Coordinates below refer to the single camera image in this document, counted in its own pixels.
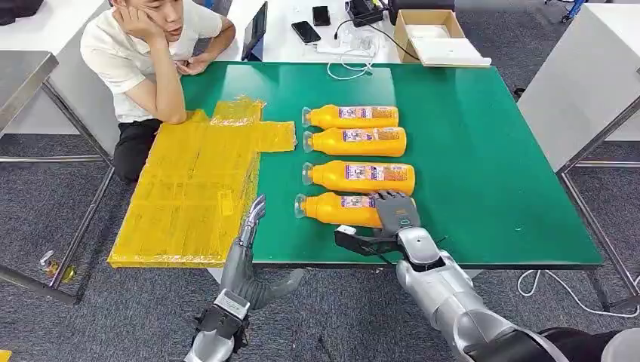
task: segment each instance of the green table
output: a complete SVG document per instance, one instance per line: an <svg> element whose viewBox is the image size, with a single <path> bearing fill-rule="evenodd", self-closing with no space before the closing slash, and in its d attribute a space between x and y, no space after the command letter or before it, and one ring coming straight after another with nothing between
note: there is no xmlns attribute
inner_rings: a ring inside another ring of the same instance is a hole
<svg viewBox="0 0 640 362"><path fill-rule="evenodd" d="M334 243L335 225L294 218L305 161L397 161L417 172L413 195L423 226L464 268L595 268L602 263L573 204L560 186L495 68L427 69L378 64L371 75L337 81L318 63L213 63L185 77L188 109L211 114L218 100L238 95L266 101L263 119L295 121L304 106L396 105L408 147L400 158L262 154L258 191L266 216L255 260L281 265L378 265ZM398 255L389 254L391 260Z"/></svg>

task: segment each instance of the white cord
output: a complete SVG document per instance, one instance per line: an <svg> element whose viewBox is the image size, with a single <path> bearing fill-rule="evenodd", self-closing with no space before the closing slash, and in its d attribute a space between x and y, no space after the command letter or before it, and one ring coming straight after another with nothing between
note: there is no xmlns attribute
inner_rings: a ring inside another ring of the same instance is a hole
<svg viewBox="0 0 640 362"><path fill-rule="evenodd" d="M352 75L350 77L339 77L337 75L335 75L334 73L331 72L331 66L334 64L333 62L329 62L327 63L327 74L329 74L329 76L331 76L333 79L337 79L339 81L348 81L350 79L356 79L357 77L364 75L367 72L370 72L373 68L373 64L374 64L374 58L376 57L376 55L378 54L378 51L380 51L380 38L375 38L376 41L371 42L371 48L372 48L372 52L369 53L368 51L366 51L365 49L349 49L347 51L345 51L344 53L342 53L340 55L340 64L342 64L343 67L349 69L349 70L355 70L355 71L359 71L360 73L356 74L356 75ZM343 57L348 56L349 53L352 53L354 51L360 51L364 54L362 54L362 56L365 57L370 57L371 60L369 60L368 62L365 63L365 66L363 67L354 67L354 66L347 66L344 62L343 62Z"/></svg>
<svg viewBox="0 0 640 362"><path fill-rule="evenodd" d="M536 278L534 279L534 285L531 288L531 292L523 292L522 291L522 286L520 285L522 283L522 279L524 279L525 277L527 277L529 274L536 272ZM548 270L530 270L525 272L523 275L520 276L520 278L518 279L518 292L520 294L522 294L523 296L532 296L535 291L536 291L536 287L538 285L538 279L540 279L540 273L542 272L546 272L548 275L551 275L554 279L556 279L568 292L569 294L571 294L571 296L574 298L574 300L576 301L576 303L578 303L578 305L584 309L585 311L589 312L589 313L593 313L593 314L600 314L600 315L609 315L611 317L622 317L622 318L634 318L637 317L640 314L640 306L636 306L635 307L635 313L633 314L618 314L618 313L611 313L608 311L594 311L593 309L589 309L587 308L584 304L582 304L582 302L580 302L580 300L578 300L578 297L574 294L574 292L571 290L571 288L569 288L569 286L567 284L564 283L564 281L560 280L560 278L558 278L558 275L553 274L552 272L548 271ZM640 276L638 276L635 281L633 282L634 284L638 284L638 282L640 281Z"/></svg>
<svg viewBox="0 0 640 362"><path fill-rule="evenodd" d="M368 62L366 62L366 63L365 63L365 66L363 66L363 67L359 67L359 68L357 68L357 67L353 67L353 66L347 66L347 65L343 62L342 58L343 58L344 56L346 56L346 55L349 55L349 53L351 53L351 52L353 52L353 51L361 51L361 52L363 52L363 53L366 53L366 55L368 55L368 56L371 58L371 60L370 60L370 61L368 61ZM329 74L329 76L331 76L333 79L337 79L337 80L339 80L339 81L348 81L348 80L350 80L350 79L356 79L357 77L359 77L359 76L361 76L361 75L364 75L366 72L371 71L371 66L373 66L373 63L374 63L374 57L376 56L376 54L377 54L377 49L376 49L376 51L375 51L373 54L369 54L369 53L368 53L367 51L365 51L364 49L349 49L349 50L345 51L344 53L342 53L342 54L340 55L340 64L342 64L342 66L344 66L344 67L345 67L345 68L347 68L347 69L355 70L355 71L360 71L360 73L358 73L358 74L356 74L356 75L352 75L352 76L350 76L350 77L339 77L339 76L337 76L337 75L335 75L334 73L332 73L332 72L331 72L331 65L332 65L332 64L334 64L334 63L333 63L333 62L329 62L329 63L327 63L327 74Z"/></svg>

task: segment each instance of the white t-shirt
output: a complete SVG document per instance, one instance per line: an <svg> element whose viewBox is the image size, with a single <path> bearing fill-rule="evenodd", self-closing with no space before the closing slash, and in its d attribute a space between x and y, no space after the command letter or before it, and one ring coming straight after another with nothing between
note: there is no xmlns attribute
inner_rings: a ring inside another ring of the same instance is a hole
<svg viewBox="0 0 640 362"><path fill-rule="evenodd" d="M180 39L169 44L174 60L188 60L199 38L220 34L222 17L193 0L183 0L184 25ZM82 59L113 92L115 117L120 122L143 121L153 118L138 106L126 91L145 78L155 82L149 46L127 35L113 18L114 9L104 11L87 24L80 41Z"/></svg>

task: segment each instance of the charger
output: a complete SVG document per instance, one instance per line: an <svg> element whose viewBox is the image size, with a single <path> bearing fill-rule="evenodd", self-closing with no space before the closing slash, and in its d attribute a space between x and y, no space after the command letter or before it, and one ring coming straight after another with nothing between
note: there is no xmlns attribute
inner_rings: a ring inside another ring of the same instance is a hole
<svg viewBox="0 0 640 362"><path fill-rule="evenodd" d="M382 13L385 10L374 0L350 0L344 3L344 9L351 19L360 20L353 22L356 28L382 21Z"/></svg>

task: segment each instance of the robotic hand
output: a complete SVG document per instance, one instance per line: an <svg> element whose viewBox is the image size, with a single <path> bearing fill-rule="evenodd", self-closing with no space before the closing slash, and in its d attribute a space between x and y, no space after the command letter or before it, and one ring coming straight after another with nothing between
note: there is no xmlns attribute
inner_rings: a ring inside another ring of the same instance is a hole
<svg viewBox="0 0 640 362"><path fill-rule="evenodd" d="M432 327L442 332L456 359L568 362L548 339L517 327L485 307L471 278L420 227L420 217L409 197L392 191L371 197L383 236L358 236L354 228L342 225L334 233L336 244L362 255L400 251L404 259L395 267L398 281L414 297Z"/></svg>
<svg viewBox="0 0 640 362"><path fill-rule="evenodd" d="M296 269L287 278L265 284L254 277L253 245L260 219L265 215L266 199L260 195L251 205L240 235L226 256L220 295L198 321L198 335L185 362L225 361L245 346L249 310L257 310L272 300L296 290L305 271Z"/></svg>

